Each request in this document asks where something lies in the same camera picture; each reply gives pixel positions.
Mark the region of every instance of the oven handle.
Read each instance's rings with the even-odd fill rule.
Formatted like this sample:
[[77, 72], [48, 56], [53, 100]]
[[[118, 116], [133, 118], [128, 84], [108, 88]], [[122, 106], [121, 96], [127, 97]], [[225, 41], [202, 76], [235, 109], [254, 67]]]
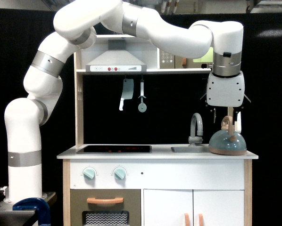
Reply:
[[185, 226], [189, 226], [189, 215], [188, 213], [185, 213]]
[[204, 226], [203, 214], [199, 214], [199, 226]]
[[92, 204], [111, 204], [111, 203], [123, 203], [123, 198], [114, 198], [114, 199], [96, 199], [96, 198], [88, 198], [86, 200], [87, 203]]

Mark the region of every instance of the faucet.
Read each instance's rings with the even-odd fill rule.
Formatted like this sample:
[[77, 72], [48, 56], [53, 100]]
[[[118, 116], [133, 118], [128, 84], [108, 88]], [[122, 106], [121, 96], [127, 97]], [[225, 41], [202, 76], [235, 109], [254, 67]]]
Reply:
[[188, 143], [191, 145], [194, 144], [202, 144], [203, 138], [200, 137], [203, 135], [203, 121], [202, 117], [199, 113], [194, 113], [191, 118], [191, 125], [190, 125], [190, 137], [188, 137]]

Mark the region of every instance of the oven door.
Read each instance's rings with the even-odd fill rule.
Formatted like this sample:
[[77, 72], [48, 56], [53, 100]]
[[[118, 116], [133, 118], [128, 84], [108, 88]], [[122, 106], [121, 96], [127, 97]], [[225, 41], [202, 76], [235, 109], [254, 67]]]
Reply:
[[141, 226], [140, 189], [71, 189], [71, 226]]

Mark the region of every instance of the cleaver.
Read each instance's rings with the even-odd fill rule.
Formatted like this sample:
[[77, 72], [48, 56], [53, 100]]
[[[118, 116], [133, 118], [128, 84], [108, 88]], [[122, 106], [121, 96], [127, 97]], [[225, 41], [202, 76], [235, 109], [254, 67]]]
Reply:
[[123, 91], [120, 99], [119, 110], [123, 111], [124, 100], [132, 99], [133, 97], [133, 79], [123, 80]]

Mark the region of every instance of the ceiling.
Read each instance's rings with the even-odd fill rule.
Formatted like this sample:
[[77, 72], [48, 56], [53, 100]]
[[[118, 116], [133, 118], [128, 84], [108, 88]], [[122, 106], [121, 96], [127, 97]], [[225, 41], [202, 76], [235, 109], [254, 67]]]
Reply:
[[[28, 9], [58, 11], [74, 0], [0, 0], [0, 8]], [[282, 1], [265, 0], [123, 0], [135, 5], [156, 9], [160, 14], [222, 14], [222, 13], [248, 13], [253, 8], [260, 8], [256, 12], [282, 11], [274, 5], [282, 4]]]

